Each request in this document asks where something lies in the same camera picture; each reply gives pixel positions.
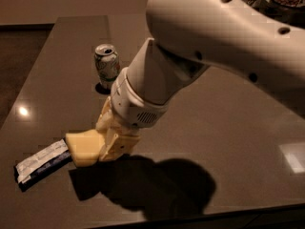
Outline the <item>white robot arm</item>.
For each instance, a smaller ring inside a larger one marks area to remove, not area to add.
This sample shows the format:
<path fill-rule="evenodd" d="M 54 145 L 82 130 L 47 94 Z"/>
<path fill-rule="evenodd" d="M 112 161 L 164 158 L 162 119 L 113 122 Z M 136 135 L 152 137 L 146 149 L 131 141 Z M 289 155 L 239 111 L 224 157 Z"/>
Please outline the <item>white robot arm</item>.
<path fill-rule="evenodd" d="M 119 158 L 169 102 L 215 66 L 247 80 L 298 115 L 305 112 L 305 31 L 241 0 L 148 0 L 148 38 L 112 84 L 96 128 L 100 160 Z"/>

